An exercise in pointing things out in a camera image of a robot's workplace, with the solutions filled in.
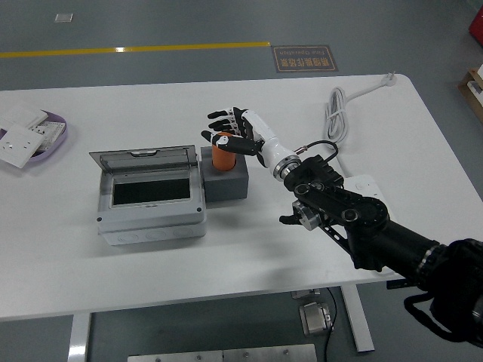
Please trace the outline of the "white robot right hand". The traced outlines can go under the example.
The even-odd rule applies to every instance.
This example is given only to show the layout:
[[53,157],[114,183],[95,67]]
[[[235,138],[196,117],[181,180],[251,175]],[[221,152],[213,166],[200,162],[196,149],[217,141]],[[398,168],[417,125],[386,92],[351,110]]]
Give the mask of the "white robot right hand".
[[296,153],[284,147],[272,129],[254,111],[232,107],[208,114],[212,122],[202,137],[227,152],[256,156],[271,171],[294,163],[300,164]]

